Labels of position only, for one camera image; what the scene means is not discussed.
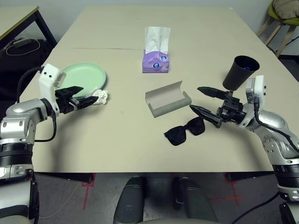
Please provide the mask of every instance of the yellow chair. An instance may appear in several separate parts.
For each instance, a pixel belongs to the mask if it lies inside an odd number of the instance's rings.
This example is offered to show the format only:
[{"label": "yellow chair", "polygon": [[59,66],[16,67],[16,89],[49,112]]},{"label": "yellow chair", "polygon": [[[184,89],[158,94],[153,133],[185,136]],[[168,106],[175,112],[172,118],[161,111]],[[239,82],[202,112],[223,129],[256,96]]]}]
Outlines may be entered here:
[{"label": "yellow chair", "polygon": [[273,40],[273,38],[275,37],[275,35],[278,33],[278,31],[281,29],[281,27],[283,25],[289,25],[290,26],[289,30],[287,31],[287,33],[285,35],[284,40],[281,42],[279,48],[277,49],[277,51],[275,53],[276,57],[279,57],[281,52],[284,50],[286,44],[289,42],[292,35],[294,34],[296,27],[299,26],[299,17],[288,19],[288,20],[281,19],[275,13],[275,10],[273,8],[273,2],[269,6],[268,15],[270,16],[270,18],[266,21],[266,23],[256,33],[257,36],[260,36],[274,21],[278,21],[280,23],[277,25],[277,27],[275,28],[273,33],[270,35],[270,37],[266,40],[266,42],[265,42],[266,46],[269,45],[269,43]]}]

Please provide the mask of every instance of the wall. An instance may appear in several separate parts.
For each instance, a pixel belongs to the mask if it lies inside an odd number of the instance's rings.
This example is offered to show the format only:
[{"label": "wall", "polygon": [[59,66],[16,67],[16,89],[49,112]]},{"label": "wall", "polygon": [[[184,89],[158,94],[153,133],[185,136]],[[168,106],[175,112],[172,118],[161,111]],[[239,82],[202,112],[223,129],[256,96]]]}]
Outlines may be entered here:
[{"label": "wall", "polygon": [[[221,6],[232,7],[239,16],[256,32],[266,21],[267,10],[271,0],[0,0],[0,7],[39,5],[40,12],[55,38],[59,41],[70,25],[78,17],[85,5],[154,5],[154,6]],[[261,37],[262,40],[270,35],[274,26],[269,28]],[[277,49],[282,41],[287,27],[272,41],[270,47]],[[36,24],[32,24],[22,36],[40,38],[43,35]],[[299,28],[294,37],[299,35]],[[289,44],[283,51],[285,55],[299,54],[299,41]]]}]

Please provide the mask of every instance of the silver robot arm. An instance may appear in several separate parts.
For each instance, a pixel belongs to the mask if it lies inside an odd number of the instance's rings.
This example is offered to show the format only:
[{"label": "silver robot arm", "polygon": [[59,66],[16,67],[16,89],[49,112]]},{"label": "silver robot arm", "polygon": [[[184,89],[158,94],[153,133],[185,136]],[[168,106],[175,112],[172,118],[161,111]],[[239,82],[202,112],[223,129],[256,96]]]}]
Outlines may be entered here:
[{"label": "silver robot arm", "polygon": [[[34,223],[37,223],[39,199],[31,160],[33,145],[35,142],[46,142],[55,137],[56,117],[60,113],[80,110],[98,99],[73,98],[82,87],[55,90],[65,74],[50,64],[46,64],[40,71],[38,81],[43,98],[12,105],[0,123],[0,223],[8,219],[12,220],[12,223],[18,223],[18,216],[35,218]],[[35,140],[37,124],[48,116],[53,120],[52,137]]]},{"label": "silver robot arm", "polygon": [[222,122],[234,122],[240,129],[258,135],[278,180],[279,194],[286,200],[279,207],[283,223],[299,223],[299,139],[289,130],[284,118],[263,109],[266,95],[263,76],[247,80],[247,103],[244,105],[232,96],[232,91],[211,87],[199,87],[198,90],[210,97],[223,99],[224,103],[216,114],[190,105],[197,115],[217,128]]}]

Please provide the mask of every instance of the sunglasses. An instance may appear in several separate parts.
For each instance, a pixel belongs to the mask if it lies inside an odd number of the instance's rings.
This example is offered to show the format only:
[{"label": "sunglasses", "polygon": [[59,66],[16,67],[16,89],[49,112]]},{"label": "sunglasses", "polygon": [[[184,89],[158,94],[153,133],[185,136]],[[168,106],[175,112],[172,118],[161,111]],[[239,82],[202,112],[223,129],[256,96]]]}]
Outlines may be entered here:
[{"label": "sunglasses", "polygon": [[193,135],[200,135],[205,131],[205,123],[201,117],[190,120],[185,126],[177,126],[165,132],[165,137],[174,146],[178,146],[186,141],[186,129]]}]

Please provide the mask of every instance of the cup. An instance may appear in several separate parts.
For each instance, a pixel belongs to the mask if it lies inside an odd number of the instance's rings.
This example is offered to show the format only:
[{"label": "cup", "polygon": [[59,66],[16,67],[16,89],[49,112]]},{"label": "cup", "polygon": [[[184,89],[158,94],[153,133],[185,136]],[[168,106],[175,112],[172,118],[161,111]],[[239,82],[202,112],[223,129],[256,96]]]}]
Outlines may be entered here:
[{"label": "cup", "polygon": [[237,56],[222,85],[227,90],[235,91],[259,68],[259,63],[253,58]]}]

